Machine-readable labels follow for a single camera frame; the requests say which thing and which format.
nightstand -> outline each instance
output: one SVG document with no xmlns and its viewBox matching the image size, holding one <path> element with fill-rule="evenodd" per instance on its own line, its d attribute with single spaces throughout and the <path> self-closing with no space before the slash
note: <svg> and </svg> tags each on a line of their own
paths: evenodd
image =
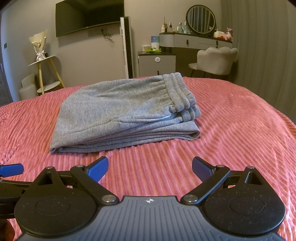
<svg viewBox="0 0 296 241">
<path fill-rule="evenodd" d="M 176 71 L 176 54 L 138 52 L 139 77 L 171 74 Z"/>
</svg>

metal pivot screw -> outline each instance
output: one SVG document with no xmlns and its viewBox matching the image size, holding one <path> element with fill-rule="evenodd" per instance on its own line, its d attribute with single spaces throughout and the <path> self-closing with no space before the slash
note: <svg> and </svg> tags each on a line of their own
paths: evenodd
<svg viewBox="0 0 296 241">
<path fill-rule="evenodd" d="M 106 202 L 106 203 L 115 202 L 116 201 L 116 196 L 111 195 L 111 194 L 105 195 L 105 196 L 102 197 L 102 200 L 103 200 L 103 202 Z"/>
<path fill-rule="evenodd" d="M 183 197 L 183 200 L 185 202 L 196 202 L 198 200 L 198 197 L 192 194 L 188 194 Z"/>
</svg>

round mirror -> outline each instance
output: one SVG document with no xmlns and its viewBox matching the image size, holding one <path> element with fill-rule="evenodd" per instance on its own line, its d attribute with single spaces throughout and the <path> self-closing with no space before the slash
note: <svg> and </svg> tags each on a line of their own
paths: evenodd
<svg viewBox="0 0 296 241">
<path fill-rule="evenodd" d="M 194 5 L 187 11 L 186 21 L 190 28 L 198 34 L 208 34 L 216 26 L 213 12 L 206 6 Z"/>
</svg>

bed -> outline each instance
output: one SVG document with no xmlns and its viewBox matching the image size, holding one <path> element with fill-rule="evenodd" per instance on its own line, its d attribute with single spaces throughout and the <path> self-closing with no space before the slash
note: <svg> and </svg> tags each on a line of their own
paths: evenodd
<svg viewBox="0 0 296 241">
<path fill-rule="evenodd" d="M 49 153 L 59 106 L 81 88 L 77 86 L 0 107 L 0 164 L 22 163 L 24 173 L 9 179 L 33 181 L 46 166 L 69 170 L 107 156 L 109 171 L 100 182 L 119 198 L 180 198 L 201 183 L 191 168 L 195 156 L 232 170 L 252 165 L 286 206 L 279 235 L 296 240 L 296 126 L 243 87 L 215 79 L 184 81 L 202 112 L 196 119 L 201 130 L 197 140 L 173 139 L 99 153 Z M 10 221 L 20 236 L 15 220 Z"/>
</svg>

white ribbon bow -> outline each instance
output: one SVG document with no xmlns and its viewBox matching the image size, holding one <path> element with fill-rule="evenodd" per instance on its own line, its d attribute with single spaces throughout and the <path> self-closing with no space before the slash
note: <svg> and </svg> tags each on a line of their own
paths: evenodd
<svg viewBox="0 0 296 241">
<path fill-rule="evenodd" d="M 42 50 L 41 53 L 37 53 L 36 55 L 37 55 L 37 61 L 40 61 L 45 58 L 44 50 Z"/>
</svg>

